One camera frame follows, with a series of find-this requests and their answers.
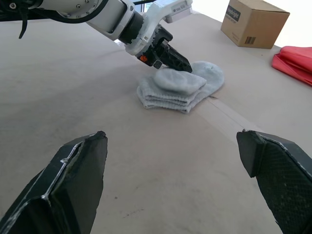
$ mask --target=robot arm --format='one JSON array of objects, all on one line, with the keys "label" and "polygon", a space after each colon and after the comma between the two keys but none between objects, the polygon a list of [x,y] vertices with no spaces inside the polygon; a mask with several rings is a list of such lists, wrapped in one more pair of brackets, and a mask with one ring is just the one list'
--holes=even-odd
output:
[{"label": "robot arm", "polygon": [[129,54],[149,66],[159,69],[164,64],[192,72],[189,61],[168,44],[173,36],[159,24],[162,19],[172,23],[189,15],[192,2],[157,0],[141,15],[130,0],[0,0],[0,21],[4,21],[1,8],[10,15],[19,13],[23,20],[21,35],[29,13],[64,23],[87,22],[109,39],[122,41]]}]

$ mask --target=red cloth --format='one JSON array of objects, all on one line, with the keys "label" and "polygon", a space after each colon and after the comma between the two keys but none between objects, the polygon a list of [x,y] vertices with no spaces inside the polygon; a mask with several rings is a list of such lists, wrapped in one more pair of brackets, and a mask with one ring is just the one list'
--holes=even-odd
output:
[{"label": "red cloth", "polygon": [[312,86],[312,47],[285,46],[272,67]]}]

